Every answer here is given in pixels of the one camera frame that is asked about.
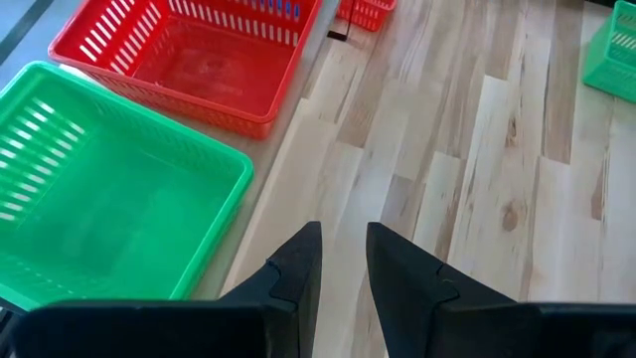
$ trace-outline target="wood grain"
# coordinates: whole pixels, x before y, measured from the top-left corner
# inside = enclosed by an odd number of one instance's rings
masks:
[[[314,354],[386,357],[365,255],[381,221],[519,300],[633,302],[636,107],[579,80],[609,14],[403,0],[379,33],[330,42],[271,170],[277,148],[239,143],[264,185],[224,290],[319,220]]]
[[[556,0],[546,86],[544,156],[569,163],[583,2]]]

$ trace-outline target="plastic basket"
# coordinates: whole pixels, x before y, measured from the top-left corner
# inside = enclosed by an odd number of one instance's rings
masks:
[[[351,22],[369,31],[378,31],[387,16],[396,7],[396,0],[341,0],[338,17],[349,19],[351,6],[355,3]]]
[[[0,94],[0,296],[186,298],[249,159],[52,65]]]
[[[87,0],[50,56],[158,110],[267,136],[320,0]]]
[[[583,82],[636,101],[636,5],[618,1],[589,44]]]

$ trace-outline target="green basket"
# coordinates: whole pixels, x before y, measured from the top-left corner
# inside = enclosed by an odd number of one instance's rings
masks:
[[[242,153],[48,64],[0,93],[0,297],[187,298],[253,175]]]
[[[636,5],[616,2],[589,44],[583,82],[636,101]]]

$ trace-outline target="basket slot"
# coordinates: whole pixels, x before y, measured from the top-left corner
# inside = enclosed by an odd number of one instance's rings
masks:
[[[27,100],[6,125],[0,136],[0,220],[19,225],[86,131],[38,97]]]
[[[630,14],[618,14],[616,25],[636,30],[636,17]]]
[[[212,5],[168,0],[168,4],[173,15],[289,47],[298,45],[302,31],[300,6],[290,0],[225,0]]]
[[[80,37],[66,48],[76,57],[122,75],[131,75],[138,66],[145,44],[151,42],[162,26],[164,15],[160,2],[134,2],[134,0],[107,0],[91,19],[83,19]]]
[[[629,66],[636,66],[636,34],[616,32],[612,35],[609,56]]]

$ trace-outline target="red basket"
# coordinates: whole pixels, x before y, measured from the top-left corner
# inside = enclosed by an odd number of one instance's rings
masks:
[[[114,92],[256,138],[321,0],[87,0],[49,49]]]
[[[349,19],[351,5],[356,3],[351,22],[369,31],[378,31],[396,7],[396,0],[341,0],[338,17]]]

